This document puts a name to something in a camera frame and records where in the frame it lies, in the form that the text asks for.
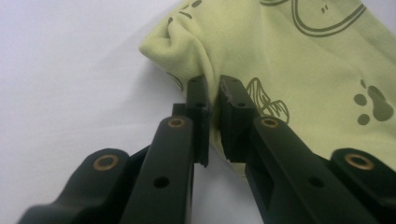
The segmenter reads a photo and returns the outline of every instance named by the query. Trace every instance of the green fabric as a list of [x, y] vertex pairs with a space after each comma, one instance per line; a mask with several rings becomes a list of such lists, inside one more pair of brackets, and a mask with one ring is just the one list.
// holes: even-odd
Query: green fabric
[[184, 94], [190, 78], [206, 76], [220, 151], [227, 75], [320, 156], [354, 147], [396, 168], [396, 38], [358, 0], [188, 0], [140, 50]]

